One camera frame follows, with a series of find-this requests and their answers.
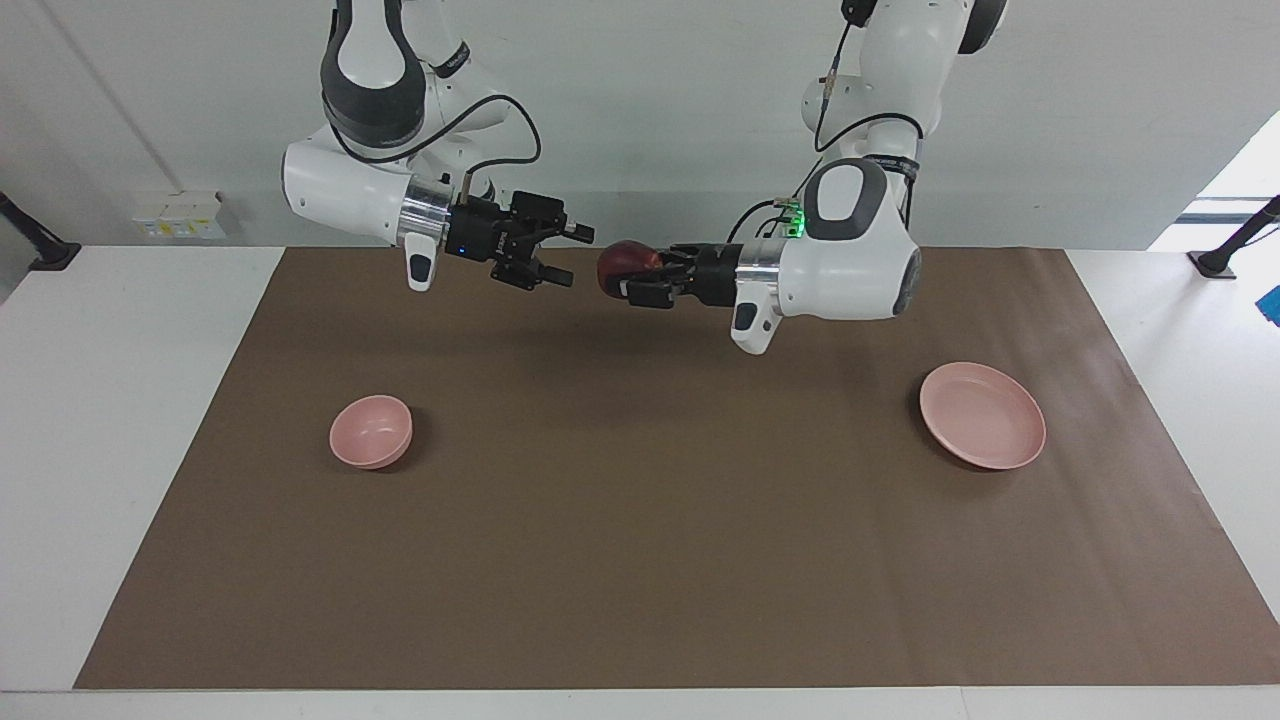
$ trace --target pink plate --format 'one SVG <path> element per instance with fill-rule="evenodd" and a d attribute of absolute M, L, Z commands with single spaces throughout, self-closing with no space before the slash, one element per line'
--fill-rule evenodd
<path fill-rule="evenodd" d="M 929 373 L 920 388 L 924 423 L 961 460 L 991 470 L 1029 465 L 1042 450 L 1044 414 L 1027 388 L 977 363 Z"/>

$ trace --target green led light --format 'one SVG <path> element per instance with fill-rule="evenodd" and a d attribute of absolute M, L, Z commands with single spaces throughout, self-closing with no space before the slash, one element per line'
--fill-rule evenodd
<path fill-rule="evenodd" d="M 804 237 L 804 210 L 796 210 L 796 214 L 791 218 L 787 237 Z"/>

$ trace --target wall socket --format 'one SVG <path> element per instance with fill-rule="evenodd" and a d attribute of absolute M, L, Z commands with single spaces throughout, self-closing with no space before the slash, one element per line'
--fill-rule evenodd
<path fill-rule="evenodd" d="M 221 211 L 221 199 L 212 190 L 146 192 L 138 196 L 133 224 L 150 240 L 227 240 L 218 222 Z"/>

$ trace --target white table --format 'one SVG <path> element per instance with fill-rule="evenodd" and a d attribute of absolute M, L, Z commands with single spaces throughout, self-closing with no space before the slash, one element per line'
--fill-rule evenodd
<path fill-rule="evenodd" d="M 1271 245 L 1235 283 L 1180 255 L 1071 260 L 1276 614 Z M 0 306 L 0 717 L 1280 717 L 1280 687 L 68 692 L 280 254 L 87 247 Z"/>

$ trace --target pink bowl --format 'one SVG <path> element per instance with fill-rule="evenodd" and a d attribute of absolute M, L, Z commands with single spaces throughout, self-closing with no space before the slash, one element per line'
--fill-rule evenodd
<path fill-rule="evenodd" d="M 413 439 L 413 415 L 389 395 L 348 405 L 329 428 L 329 450 L 352 468 L 378 470 L 399 460 Z"/>

